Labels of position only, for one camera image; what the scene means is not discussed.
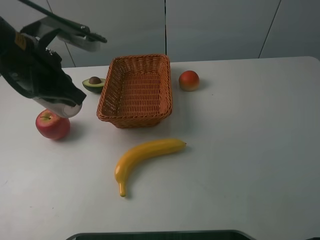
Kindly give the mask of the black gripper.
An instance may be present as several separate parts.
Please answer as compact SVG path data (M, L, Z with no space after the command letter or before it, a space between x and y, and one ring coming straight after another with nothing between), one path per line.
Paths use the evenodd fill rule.
M44 17L20 32L3 18L0 20L1 75L19 94L59 117L76 116L86 94L62 70L61 57L47 47L58 38L82 50L95 52L107 39L91 32L86 25L60 17Z

